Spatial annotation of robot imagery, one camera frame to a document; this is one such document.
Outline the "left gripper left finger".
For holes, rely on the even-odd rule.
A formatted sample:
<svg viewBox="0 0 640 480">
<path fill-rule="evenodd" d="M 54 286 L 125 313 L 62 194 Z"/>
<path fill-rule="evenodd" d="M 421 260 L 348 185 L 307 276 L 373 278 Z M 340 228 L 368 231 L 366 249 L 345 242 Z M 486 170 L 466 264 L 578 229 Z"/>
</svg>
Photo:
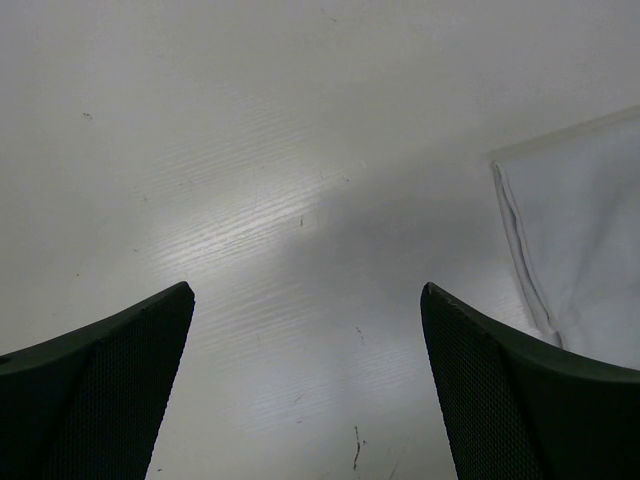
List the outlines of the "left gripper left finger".
<svg viewBox="0 0 640 480">
<path fill-rule="evenodd" d="M 2 356 L 2 478 L 145 478 L 194 308 L 180 282 Z"/>
</svg>

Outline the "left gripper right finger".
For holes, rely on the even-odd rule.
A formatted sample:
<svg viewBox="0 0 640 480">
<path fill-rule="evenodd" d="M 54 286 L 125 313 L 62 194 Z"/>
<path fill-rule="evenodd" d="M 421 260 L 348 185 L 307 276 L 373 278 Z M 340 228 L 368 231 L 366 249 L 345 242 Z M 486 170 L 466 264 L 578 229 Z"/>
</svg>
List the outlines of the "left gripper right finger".
<svg viewBox="0 0 640 480">
<path fill-rule="evenodd" d="M 638 371 L 529 336 L 433 283 L 421 318 L 458 478 L 638 478 Z"/>
</svg>

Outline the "white skirt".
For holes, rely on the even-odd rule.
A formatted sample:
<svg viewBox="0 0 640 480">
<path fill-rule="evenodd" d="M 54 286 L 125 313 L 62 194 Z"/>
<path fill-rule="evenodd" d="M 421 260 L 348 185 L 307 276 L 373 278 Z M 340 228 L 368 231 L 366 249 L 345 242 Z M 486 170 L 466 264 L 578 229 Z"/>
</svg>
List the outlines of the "white skirt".
<svg viewBox="0 0 640 480">
<path fill-rule="evenodd" d="M 536 328 L 569 352 L 638 368 L 638 107 L 488 158 Z"/>
</svg>

